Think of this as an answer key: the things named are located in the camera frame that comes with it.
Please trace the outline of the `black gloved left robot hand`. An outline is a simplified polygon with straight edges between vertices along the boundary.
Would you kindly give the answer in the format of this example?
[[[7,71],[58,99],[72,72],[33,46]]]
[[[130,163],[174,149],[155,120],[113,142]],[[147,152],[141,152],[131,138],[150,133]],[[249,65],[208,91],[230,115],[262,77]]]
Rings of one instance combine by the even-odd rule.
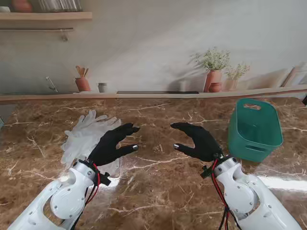
[[[122,146],[119,149],[117,149],[117,145],[127,136],[137,133],[139,130],[140,128],[134,126],[133,123],[126,123],[107,131],[89,155],[88,161],[94,163],[96,166],[103,166],[137,151],[139,148],[137,144]]]

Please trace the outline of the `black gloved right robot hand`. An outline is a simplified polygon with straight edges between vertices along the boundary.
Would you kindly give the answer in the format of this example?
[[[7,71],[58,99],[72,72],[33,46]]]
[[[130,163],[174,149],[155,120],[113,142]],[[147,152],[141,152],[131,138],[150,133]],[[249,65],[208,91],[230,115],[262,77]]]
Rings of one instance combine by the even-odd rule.
[[[212,162],[216,158],[223,156],[223,151],[215,138],[203,127],[190,123],[173,123],[170,126],[184,132],[188,137],[192,138],[195,146],[191,148],[180,143],[175,143],[173,145],[174,149],[204,162]]]

